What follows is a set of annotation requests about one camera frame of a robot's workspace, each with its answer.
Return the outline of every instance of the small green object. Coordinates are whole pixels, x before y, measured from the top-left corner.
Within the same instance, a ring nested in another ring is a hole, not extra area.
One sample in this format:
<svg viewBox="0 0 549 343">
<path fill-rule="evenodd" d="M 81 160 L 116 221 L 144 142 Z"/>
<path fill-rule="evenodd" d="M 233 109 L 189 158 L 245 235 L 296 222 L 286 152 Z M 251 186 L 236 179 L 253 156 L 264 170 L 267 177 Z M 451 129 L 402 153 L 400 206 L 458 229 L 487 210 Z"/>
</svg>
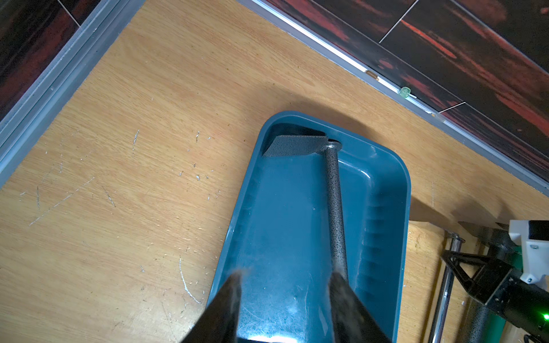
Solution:
<svg viewBox="0 0 549 343">
<path fill-rule="evenodd" d="M 409 89 L 408 87 L 402 87 L 402 88 L 400 88 L 399 95 L 403 98 L 407 98 L 408 95 L 410 95 L 411 92 L 412 92 L 412 90 Z"/>
</svg>

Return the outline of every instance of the blue plastic tray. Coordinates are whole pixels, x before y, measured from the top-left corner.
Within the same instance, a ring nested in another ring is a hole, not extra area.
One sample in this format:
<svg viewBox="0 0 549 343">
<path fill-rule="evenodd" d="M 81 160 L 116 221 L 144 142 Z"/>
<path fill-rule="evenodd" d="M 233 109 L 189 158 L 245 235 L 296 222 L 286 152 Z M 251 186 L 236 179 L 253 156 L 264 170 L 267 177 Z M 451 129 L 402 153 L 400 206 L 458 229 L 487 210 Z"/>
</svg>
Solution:
<svg viewBox="0 0 549 343">
<path fill-rule="evenodd" d="M 303 127 L 343 145 L 339 172 L 349 283 L 396 342 L 410 211 L 408 170 L 393 151 L 299 112 L 279 113 L 261 129 L 209 301 L 233 271 L 243 269 L 239 337 L 333 341 L 323 157 L 262 156 L 273 136 Z"/>
</svg>

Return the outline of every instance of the wooden surface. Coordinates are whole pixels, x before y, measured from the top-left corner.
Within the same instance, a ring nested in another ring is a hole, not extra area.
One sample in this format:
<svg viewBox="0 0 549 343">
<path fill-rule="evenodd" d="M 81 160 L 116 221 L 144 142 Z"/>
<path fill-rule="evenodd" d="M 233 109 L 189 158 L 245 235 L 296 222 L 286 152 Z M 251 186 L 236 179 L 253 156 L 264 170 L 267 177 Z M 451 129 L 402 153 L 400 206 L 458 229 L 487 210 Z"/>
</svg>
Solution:
<svg viewBox="0 0 549 343">
<path fill-rule="evenodd" d="M 148 0 L 0 191 L 0 341 L 183 337 L 259 130 L 287 109 L 396 151 L 412 220 L 549 217 L 541 193 L 236 1 Z M 410 244 L 404 303 L 437 239 Z"/>
</svg>

